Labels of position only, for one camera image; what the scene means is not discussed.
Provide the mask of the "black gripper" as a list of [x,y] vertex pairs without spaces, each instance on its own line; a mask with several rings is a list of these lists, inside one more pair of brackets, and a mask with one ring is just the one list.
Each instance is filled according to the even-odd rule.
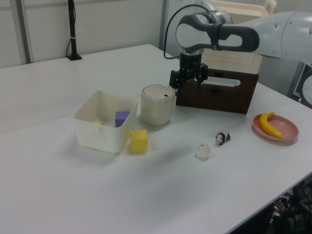
[[208,66],[201,63],[201,58],[201,54],[180,54],[180,70],[172,70],[169,80],[169,85],[176,90],[177,97],[180,96],[184,80],[195,79],[197,92],[200,92],[201,85],[208,79]]

